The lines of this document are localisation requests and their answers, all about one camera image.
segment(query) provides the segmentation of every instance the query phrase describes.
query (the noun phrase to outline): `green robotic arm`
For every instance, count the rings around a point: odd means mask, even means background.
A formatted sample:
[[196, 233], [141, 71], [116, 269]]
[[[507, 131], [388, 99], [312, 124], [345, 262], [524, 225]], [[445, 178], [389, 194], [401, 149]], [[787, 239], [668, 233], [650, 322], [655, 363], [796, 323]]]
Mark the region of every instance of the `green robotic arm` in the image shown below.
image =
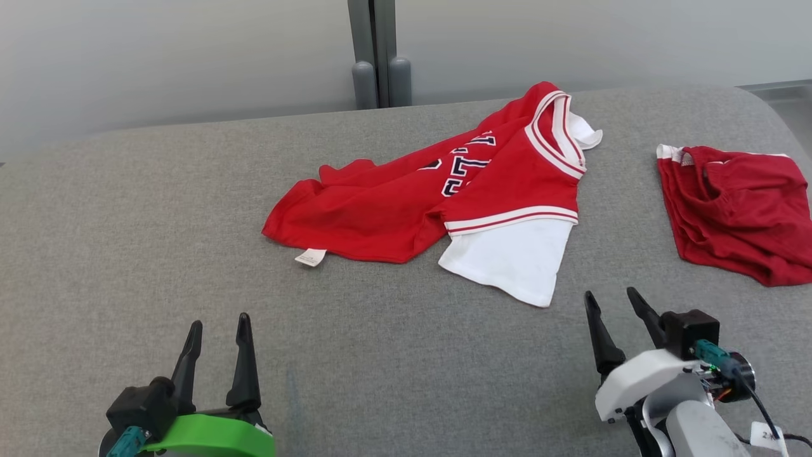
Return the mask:
[[197, 411], [192, 402], [195, 363], [201, 353], [203, 324], [189, 329], [172, 379], [155, 378], [146, 387], [127, 387], [110, 406], [112, 429], [99, 457], [159, 455], [170, 450], [202, 457], [274, 457], [274, 437], [259, 413], [261, 397], [251, 320], [240, 314], [237, 365], [226, 395], [227, 407]]

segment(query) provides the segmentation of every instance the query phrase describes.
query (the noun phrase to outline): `gray floor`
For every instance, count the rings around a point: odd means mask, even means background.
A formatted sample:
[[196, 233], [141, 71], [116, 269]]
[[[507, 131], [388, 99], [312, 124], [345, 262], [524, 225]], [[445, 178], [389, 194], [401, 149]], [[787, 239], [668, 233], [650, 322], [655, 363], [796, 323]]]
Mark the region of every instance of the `gray floor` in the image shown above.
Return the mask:
[[769, 104], [812, 157], [812, 80], [743, 86]]

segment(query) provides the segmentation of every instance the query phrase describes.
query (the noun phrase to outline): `folded red cloth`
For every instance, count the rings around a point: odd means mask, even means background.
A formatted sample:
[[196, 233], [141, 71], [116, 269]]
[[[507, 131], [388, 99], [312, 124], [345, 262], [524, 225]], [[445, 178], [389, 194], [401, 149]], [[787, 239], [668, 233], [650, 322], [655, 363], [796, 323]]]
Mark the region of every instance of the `folded red cloth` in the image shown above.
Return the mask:
[[657, 159], [682, 259], [767, 286], [812, 282], [807, 183], [787, 155], [660, 145]]

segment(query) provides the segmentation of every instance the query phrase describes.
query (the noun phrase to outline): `dark red garment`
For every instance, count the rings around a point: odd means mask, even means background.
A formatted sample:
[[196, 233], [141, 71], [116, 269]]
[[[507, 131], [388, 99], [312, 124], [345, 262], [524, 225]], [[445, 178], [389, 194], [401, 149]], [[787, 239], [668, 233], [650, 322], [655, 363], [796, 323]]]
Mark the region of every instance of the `dark red garment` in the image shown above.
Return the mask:
[[660, 146], [658, 167], [682, 259], [767, 286], [812, 282], [807, 183], [788, 156]]
[[376, 166], [322, 166], [277, 203], [262, 233], [284, 245], [404, 263], [446, 233], [522, 220], [577, 223], [581, 148], [569, 96], [542, 82], [478, 127]]

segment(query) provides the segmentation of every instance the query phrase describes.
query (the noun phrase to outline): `green plastic part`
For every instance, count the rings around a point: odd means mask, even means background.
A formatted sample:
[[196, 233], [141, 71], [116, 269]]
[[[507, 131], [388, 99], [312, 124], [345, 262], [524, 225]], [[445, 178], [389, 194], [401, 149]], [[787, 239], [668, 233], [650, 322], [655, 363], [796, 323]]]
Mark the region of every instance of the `green plastic part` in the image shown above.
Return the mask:
[[201, 457], [275, 457], [274, 437], [248, 422], [190, 414], [179, 416], [163, 441], [142, 450], [171, 450]]

